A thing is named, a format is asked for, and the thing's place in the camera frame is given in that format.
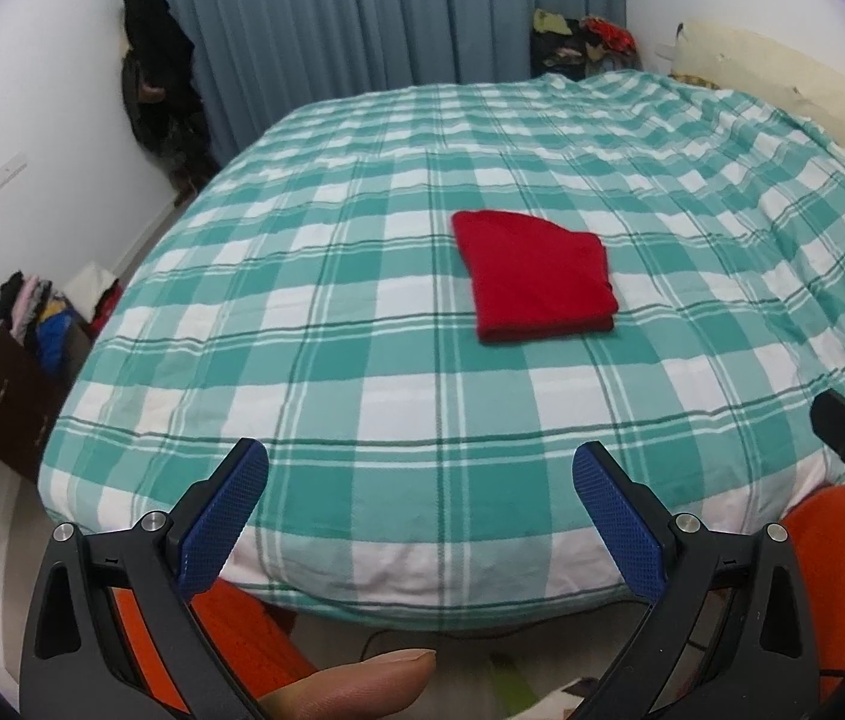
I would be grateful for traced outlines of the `person's left hand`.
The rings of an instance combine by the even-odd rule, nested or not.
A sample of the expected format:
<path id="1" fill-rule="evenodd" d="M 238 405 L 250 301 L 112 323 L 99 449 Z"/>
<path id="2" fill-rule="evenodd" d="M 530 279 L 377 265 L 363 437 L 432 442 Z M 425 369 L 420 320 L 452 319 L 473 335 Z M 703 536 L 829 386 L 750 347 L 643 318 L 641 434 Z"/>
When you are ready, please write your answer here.
<path id="1" fill-rule="evenodd" d="M 411 707 L 437 667 L 431 649 L 393 650 L 301 679 L 260 699 L 269 718 L 385 718 Z"/>

